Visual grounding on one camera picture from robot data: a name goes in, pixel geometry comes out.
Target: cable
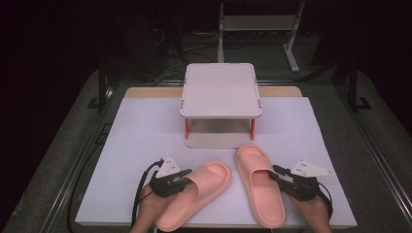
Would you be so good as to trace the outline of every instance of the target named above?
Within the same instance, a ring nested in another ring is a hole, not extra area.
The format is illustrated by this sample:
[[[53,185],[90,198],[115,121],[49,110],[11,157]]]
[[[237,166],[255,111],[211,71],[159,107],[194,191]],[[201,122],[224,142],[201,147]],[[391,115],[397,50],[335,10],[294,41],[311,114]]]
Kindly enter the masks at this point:
[[[225,39],[223,41],[223,46],[224,46],[225,49],[239,50],[239,49],[243,49],[245,47],[253,46],[256,43],[257,43],[256,38],[254,38],[251,35],[245,36],[245,34],[241,34],[241,35],[237,34],[236,39],[233,39],[233,36]]]
[[[219,34],[216,33],[216,35],[212,39],[210,39],[208,41],[205,41],[205,42],[202,42],[202,43],[199,43],[199,44],[194,45],[192,47],[185,48],[185,49],[183,49],[183,51],[186,52],[186,51],[190,51],[190,50],[197,50],[197,49],[200,49],[200,48],[204,48],[204,47],[206,47],[206,46],[208,46],[208,45],[210,45],[214,42],[217,42],[218,38],[219,38]],[[177,52],[175,50],[170,50],[168,53],[177,54]]]
[[[143,201],[143,199],[145,199],[146,197],[150,196],[152,193],[154,193],[153,191],[149,192],[148,194],[146,194],[146,196],[140,198],[139,203]]]
[[[100,146],[102,146],[106,143],[106,139],[109,135],[109,133],[105,133],[106,126],[112,126],[112,125],[113,125],[113,123],[105,123],[103,125],[102,129],[100,130],[99,135],[97,136],[96,140],[94,141],[95,146],[94,146],[93,150],[91,150],[91,152],[87,155],[87,159],[86,159],[85,163],[82,165],[82,168],[80,170],[80,174],[76,179],[75,185],[73,186],[73,190],[70,194],[70,200],[69,200],[69,206],[68,206],[68,209],[67,209],[67,218],[66,218],[67,228],[68,228],[69,232],[71,232],[71,233],[74,232],[73,228],[72,228],[72,224],[71,224],[71,222],[72,222],[71,221],[71,213],[72,213],[73,197],[74,197],[74,194],[75,194],[75,191],[76,191],[76,187],[79,184],[80,177],[82,176],[83,172],[85,171],[85,167],[88,164],[88,162],[90,161],[91,156],[96,152],[96,150]]]
[[[160,44],[163,43],[163,41],[164,41],[164,32],[163,32],[163,30],[158,29],[158,28],[154,28],[154,31],[159,31],[159,32],[161,32],[160,42],[156,43],[157,45],[160,45]]]
[[[163,82],[163,81],[165,81],[165,80],[167,80],[167,79],[173,78],[173,77],[179,77],[179,78],[181,78],[181,80],[182,80],[183,78],[180,77],[180,75],[184,74],[185,72],[186,72],[186,71],[183,71],[183,72],[181,72],[181,73],[179,73],[179,74],[175,74],[175,75],[171,75],[171,76],[167,76],[167,77],[165,77],[165,78],[162,78],[162,79],[156,81],[155,83],[153,83],[153,84],[152,84],[152,87],[153,87],[153,86],[156,86],[157,84],[159,84],[159,83],[161,83],[161,82]]]
[[[170,63],[166,62],[166,69],[169,72],[170,75],[176,75],[177,73],[181,73],[181,70],[178,70],[178,65],[177,65],[177,56],[170,56],[168,57],[169,59],[173,59],[174,64],[171,64],[172,61],[170,61]]]
[[[330,195],[329,190],[327,190],[327,188],[323,184],[321,183],[318,183],[318,184],[320,184],[326,190],[327,195],[329,196],[329,198],[327,199],[326,195],[322,191],[319,190],[318,196],[320,196],[326,202],[327,212],[328,212],[329,219],[330,219],[333,214],[332,196]]]
[[[163,164],[163,159],[160,159],[158,162],[154,162],[151,166],[149,166],[149,168],[142,175],[142,179],[139,182],[139,186],[137,187],[137,191],[136,191],[136,196],[134,198],[134,204],[133,204],[133,211],[132,211],[132,214],[131,214],[130,227],[133,227],[134,223],[136,222],[137,206],[139,206],[140,201],[143,200],[144,198],[146,198],[147,196],[149,196],[149,194],[148,194],[148,195],[144,196],[142,199],[140,199],[140,194],[142,193],[143,185],[145,184],[146,177],[149,175],[149,172],[151,171],[151,169],[154,166],[160,167],[161,164]]]
[[[210,58],[210,56],[205,55],[205,54],[203,54],[203,53],[192,52],[192,53],[188,53],[188,55],[200,55],[200,56],[206,57],[206,58],[210,61],[210,63],[214,63],[214,61],[212,60],[212,58]]]

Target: hand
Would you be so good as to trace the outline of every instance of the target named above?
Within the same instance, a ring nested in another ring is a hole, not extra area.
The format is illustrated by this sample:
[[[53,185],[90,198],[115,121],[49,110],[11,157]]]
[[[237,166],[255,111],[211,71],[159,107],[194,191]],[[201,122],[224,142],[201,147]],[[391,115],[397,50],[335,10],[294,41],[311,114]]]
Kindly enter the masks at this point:
[[[146,184],[140,196],[140,198],[144,199],[139,203],[139,214],[130,233],[147,233],[175,196],[160,197],[153,193],[152,188]]]
[[[299,201],[289,196],[302,213],[305,221],[315,233],[332,232],[329,225],[329,215],[325,201],[320,196],[315,196],[309,201]]]

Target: small white table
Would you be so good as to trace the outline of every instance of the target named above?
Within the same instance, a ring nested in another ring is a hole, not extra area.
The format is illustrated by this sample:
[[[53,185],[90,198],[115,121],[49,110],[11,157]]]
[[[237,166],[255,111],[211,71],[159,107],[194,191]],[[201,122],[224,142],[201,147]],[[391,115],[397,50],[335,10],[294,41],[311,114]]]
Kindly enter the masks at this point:
[[[261,115],[255,69],[248,63],[190,64],[181,115],[190,148],[240,148],[255,138]]]

